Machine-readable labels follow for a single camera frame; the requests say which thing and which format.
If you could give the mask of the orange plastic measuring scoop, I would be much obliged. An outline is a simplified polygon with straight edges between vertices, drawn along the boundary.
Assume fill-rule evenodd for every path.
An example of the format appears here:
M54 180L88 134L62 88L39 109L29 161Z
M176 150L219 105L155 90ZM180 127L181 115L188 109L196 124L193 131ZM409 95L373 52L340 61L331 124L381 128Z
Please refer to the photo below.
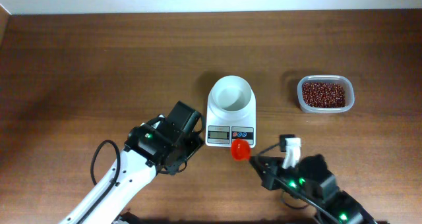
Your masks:
M244 140L237 138L231 144L231 155L236 161L249 160L251 156L251 147L249 143Z

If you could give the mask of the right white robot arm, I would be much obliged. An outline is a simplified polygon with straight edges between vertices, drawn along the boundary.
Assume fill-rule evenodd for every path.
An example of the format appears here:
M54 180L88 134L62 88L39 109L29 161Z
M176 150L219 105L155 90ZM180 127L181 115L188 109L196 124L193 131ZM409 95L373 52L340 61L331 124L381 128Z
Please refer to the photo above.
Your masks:
M281 189L314 207L320 223L377 223L356 199L340 189L322 155L305 157L287 169L282 168L283 162L282 157L258 155L249 160L265 189Z

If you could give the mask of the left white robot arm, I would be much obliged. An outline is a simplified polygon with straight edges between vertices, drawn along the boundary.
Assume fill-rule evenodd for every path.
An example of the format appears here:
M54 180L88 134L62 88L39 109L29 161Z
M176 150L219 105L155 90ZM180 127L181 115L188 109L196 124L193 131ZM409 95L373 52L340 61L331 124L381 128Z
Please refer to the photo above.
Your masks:
M125 206L159 175L176 175L204 145L196 125L204 116L178 101L169 115L158 115L134 127L122 149L112 140L116 160L107 173L68 214L63 223L113 223Z

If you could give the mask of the white digital kitchen scale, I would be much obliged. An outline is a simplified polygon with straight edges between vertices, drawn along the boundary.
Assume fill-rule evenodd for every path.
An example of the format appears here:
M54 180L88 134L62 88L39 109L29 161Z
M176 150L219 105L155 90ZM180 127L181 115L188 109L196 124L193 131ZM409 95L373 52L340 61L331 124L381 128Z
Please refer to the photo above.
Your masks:
M235 112L218 109L209 93L205 134L207 146L228 148L235 139L240 138L254 148L256 133L256 97L253 92L246 108Z

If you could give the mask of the white round bowl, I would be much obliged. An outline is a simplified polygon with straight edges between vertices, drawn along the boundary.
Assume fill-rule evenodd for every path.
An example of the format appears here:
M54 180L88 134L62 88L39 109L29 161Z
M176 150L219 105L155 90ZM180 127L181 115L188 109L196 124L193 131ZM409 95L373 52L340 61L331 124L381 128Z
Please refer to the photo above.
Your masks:
M252 99L250 84L239 76L225 76L220 78L210 91L211 99L218 109L235 112L240 111Z

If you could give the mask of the red beans in container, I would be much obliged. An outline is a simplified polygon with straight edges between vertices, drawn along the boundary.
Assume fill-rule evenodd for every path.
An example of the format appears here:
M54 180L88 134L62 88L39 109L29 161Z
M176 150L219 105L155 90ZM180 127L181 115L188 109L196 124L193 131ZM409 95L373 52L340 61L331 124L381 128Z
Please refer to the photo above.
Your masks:
M340 108L346 105L346 93L339 84L306 82L302 85L303 101L311 107Z

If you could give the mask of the clear plastic food container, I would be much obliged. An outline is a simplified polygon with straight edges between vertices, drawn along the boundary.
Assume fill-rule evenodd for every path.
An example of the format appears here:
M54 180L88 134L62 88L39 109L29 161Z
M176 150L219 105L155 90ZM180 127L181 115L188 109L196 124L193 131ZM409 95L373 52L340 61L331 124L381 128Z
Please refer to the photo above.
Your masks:
M303 101L303 94L301 89L302 85L306 82L326 82L341 85L346 93L346 105L340 108L317 108L308 106ZM355 96L351 82L347 78L338 75L310 75L302 78L297 85L297 97L300 108L305 113L343 113L350 110L355 102Z

